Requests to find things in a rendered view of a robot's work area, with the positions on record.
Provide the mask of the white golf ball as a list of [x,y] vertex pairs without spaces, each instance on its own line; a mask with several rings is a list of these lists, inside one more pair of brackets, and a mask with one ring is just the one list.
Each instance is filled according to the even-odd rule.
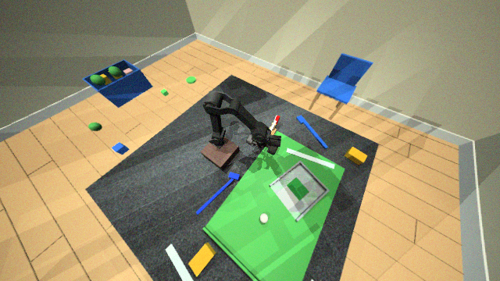
[[260,215],[260,221],[261,221],[262,223],[267,223],[267,221],[268,221],[268,216],[267,216],[267,214],[266,214],[266,213],[262,213],[262,214]]

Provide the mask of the green flat mat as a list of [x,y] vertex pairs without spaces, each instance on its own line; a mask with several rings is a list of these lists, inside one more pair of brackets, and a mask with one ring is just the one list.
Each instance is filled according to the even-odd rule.
[[[274,135],[281,136],[275,155],[264,147],[206,227],[259,281],[302,281],[345,168],[278,131]],[[299,161],[330,191],[296,222],[270,184]],[[262,213],[267,223],[260,221]]]

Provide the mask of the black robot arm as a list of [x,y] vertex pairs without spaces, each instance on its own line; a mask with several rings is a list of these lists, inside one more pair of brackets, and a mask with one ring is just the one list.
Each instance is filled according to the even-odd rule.
[[[221,108],[222,101],[227,101],[230,106]],[[210,91],[203,104],[206,113],[210,115],[212,123],[212,135],[209,143],[221,148],[225,140],[226,128],[221,125],[221,116],[225,114],[235,115],[241,120],[252,133],[252,140],[258,145],[268,144],[269,146],[280,147],[281,136],[271,135],[271,129],[263,122],[258,122],[240,103],[239,100],[231,98],[228,94],[219,91]]]

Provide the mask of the yellow flat block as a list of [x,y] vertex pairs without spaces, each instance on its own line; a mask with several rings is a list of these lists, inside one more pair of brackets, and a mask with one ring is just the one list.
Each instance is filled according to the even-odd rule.
[[354,163],[356,163],[357,165],[359,165],[359,164],[363,163],[366,160],[367,155],[364,154],[363,152],[355,149],[354,147],[351,147],[345,153],[345,157],[349,158]]
[[196,276],[198,276],[206,267],[207,263],[215,253],[216,252],[210,247],[210,244],[207,242],[202,247],[202,249],[192,258],[189,265],[191,266]]

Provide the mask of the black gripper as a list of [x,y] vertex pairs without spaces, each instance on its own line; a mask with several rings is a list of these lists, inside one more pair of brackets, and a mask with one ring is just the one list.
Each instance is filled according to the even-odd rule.
[[268,152],[268,153],[270,153],[270,154],[272,154],[272,155],[275,155],[275,153],[276,153],[276,151],[277,151],[277,149],[278,149],[278,147],[275,147],[275,146],[269,146],[268,144],[258,145],[258,144],[256,143],[256,140],[252,140],[252,134],[251,134],[251,133],[248,135],[248,138],[247,138],[246,142],[247,142],[248,144],[250,144],[250,145],[253,145],[253,146],[255,145],[255,146],[257,146],[257,147],[259,147],[259,148],[261,148],[261,149],[264,149],[264,147],[268,147],[267,152]]

